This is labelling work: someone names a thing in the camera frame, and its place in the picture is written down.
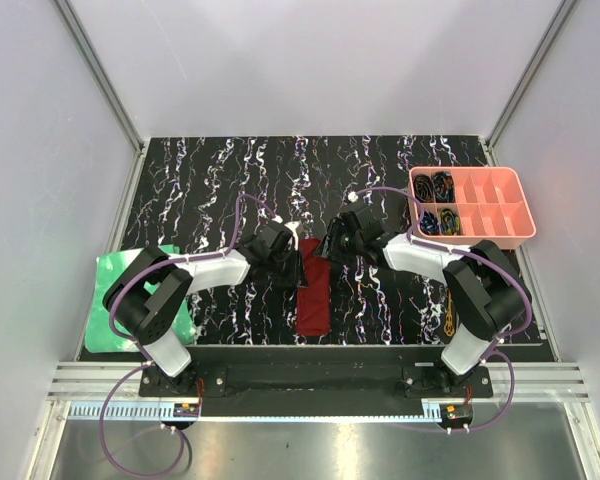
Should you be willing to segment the red cloth napkin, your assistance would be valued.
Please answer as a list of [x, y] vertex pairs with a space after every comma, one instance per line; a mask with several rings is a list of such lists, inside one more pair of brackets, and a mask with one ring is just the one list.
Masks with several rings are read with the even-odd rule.
[[325, 335], [330, 329], [330, 263], [315, 255], [317, 238], [300, 241], [307, 286], [297, 292], [296, 333], [305, 337]]

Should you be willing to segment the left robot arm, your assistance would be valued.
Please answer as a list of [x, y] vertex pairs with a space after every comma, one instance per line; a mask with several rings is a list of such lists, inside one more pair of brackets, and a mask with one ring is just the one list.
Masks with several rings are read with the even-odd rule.
[[168, 255], [146, 247], [105, 293], [110, 325], [120, 324], [141, 353], [161, 371], [161, 384], [176, 396], [195, 386], [196, 372], [172, 329], [186, 297], [202, 290], [271, 278], [285, 287], [306, 287], [297, 221], [269, 221], [225, 251]]

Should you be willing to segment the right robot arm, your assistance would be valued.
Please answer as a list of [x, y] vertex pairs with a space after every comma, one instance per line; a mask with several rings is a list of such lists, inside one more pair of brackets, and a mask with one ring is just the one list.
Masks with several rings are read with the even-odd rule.
[[494, 242], [454, 246], [391, 232], [361, 201], [330, 221], [314, 255], [339, 263], [362, 257], [378, 268], [417, 274], [448, 288], [460, 324], [433, 374], [435, 387], [446, 396], [468, 387], [469, 373], [505, 335], [517, 332], [514, 321], [521, 318], [525, 329], [533, 319], [528, 289]]

